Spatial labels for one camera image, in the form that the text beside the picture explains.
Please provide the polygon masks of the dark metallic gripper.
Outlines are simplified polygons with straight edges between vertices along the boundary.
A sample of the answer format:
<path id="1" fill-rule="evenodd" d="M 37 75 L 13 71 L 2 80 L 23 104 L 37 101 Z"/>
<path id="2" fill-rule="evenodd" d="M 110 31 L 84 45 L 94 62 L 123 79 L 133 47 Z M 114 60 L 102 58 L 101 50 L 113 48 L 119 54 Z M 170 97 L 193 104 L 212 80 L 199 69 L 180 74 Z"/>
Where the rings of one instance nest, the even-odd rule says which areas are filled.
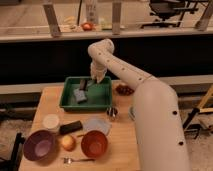
<path id="1" fill-rule="evenodd" d="M 90 75 L 93 80 L 97 83 L 100 83 L 106 74 L 106 68 L 102 65 L 97 64 L 96 62 L 92 62 L 90 65 Z"/>

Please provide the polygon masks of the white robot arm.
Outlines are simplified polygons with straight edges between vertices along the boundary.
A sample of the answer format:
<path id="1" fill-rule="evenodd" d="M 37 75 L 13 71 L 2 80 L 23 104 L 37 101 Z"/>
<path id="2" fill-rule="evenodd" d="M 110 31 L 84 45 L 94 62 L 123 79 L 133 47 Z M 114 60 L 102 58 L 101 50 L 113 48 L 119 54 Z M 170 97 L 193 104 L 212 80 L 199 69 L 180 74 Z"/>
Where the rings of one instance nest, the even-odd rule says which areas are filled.
<path id="1" fill-rule="evenodd" d="M 191 171 L 175 90 L 152 74 L 113 55 L 114 44 L 104 39 L 91 44 L 91 77 L 102 81 L 110 71 L 133 94 L 133 114 L 142 171 Z"/>

